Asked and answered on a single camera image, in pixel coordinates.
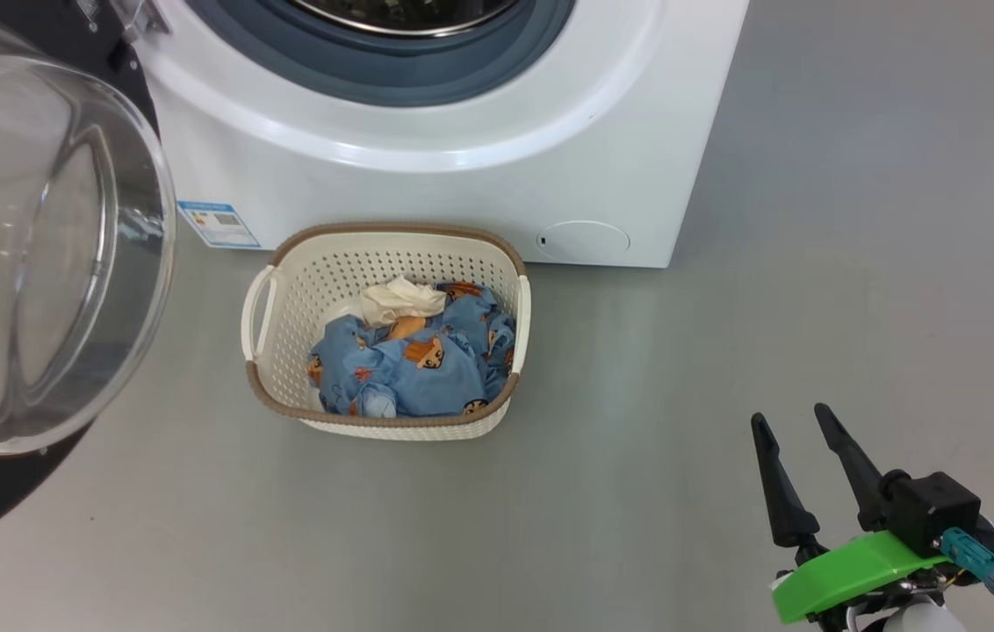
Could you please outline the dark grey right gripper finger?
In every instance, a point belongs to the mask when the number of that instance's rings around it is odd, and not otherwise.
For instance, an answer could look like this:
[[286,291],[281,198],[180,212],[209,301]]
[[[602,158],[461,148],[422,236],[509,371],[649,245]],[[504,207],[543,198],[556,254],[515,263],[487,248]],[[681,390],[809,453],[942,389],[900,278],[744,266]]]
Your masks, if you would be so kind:
[[882,496],[879,493],[882,473],[875,467],[870,457],[863,452],[858,442],[839,423],[830,406],[824,403],[814,405],[827,448],[839,458],[852,495],[857,501],[857,521],[863,532],[878,532],[885,529],[885,513],[882,509]]
[[807,511],[781,461],[781,447],[762,413],[751,417],[755,457],[760,472],[767,520],[774,544],[781,548],[813,547],[817,544],[817,516]]

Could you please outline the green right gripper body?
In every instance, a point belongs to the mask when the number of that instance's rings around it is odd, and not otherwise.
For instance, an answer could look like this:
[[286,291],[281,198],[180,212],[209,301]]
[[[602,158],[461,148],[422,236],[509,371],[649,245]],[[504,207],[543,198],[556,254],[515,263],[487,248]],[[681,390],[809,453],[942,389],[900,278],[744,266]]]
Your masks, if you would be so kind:
[[952,631],[944,604],[951,563],[944,535],[919,547],[890,531],[855,537],[837,549],[821,543],[795,551],[793,571],[771,584],[782,624],[810,623],[821,631],[859,631],[860,617],[877,614],[867,631]]

